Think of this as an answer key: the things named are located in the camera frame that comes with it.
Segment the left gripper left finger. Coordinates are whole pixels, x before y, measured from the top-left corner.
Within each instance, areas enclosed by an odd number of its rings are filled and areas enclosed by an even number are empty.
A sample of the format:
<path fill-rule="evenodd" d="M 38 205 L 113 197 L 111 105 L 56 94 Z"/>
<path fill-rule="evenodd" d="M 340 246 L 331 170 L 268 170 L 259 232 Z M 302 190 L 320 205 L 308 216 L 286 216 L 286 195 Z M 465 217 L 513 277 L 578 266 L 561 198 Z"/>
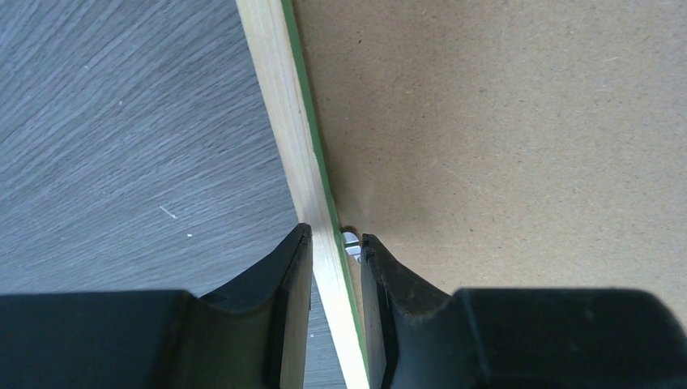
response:
<path fill-rule="evenodd" d="M 301 388 L 312 233 L 219 288 L 1 298 L 4 388 Z"/>

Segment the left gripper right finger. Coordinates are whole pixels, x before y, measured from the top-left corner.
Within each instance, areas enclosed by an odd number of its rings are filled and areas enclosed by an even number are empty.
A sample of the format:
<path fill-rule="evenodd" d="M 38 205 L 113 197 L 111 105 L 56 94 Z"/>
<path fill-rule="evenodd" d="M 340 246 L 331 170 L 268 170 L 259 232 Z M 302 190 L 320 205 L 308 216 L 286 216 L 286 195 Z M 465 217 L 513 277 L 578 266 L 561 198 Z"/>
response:
<path fill-rule="evenodd" d="M 683 388 L 686 335 L 637 289 L 445 293 L 361 243 L 373 388 Z"/>

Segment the brown backing board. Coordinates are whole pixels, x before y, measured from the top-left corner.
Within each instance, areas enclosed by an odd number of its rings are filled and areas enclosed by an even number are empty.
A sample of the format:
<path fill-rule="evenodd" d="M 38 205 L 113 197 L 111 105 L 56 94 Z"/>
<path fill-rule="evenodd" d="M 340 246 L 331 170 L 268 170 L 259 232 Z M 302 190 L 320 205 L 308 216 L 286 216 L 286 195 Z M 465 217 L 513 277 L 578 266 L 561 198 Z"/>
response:
<path fill-rule="evenodd" d="M 686 317 L 683 1 L 297 1 L 339 220 L 437 287 Z"/>

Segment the wooden picture frame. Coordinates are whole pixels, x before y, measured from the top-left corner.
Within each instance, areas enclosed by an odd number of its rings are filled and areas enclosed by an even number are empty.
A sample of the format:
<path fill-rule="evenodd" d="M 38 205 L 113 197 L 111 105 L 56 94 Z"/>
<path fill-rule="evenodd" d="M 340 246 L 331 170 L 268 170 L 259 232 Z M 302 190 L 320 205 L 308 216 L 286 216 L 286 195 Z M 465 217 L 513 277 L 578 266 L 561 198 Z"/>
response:
<path fill-rule="evenodd" d="M 361 318 L 326 174 L 293 4 L 239 1 L 237 9 L 298 220 L 313 231 L 314 279 L 344 381 L 349 388 L 367 388 Z"/>

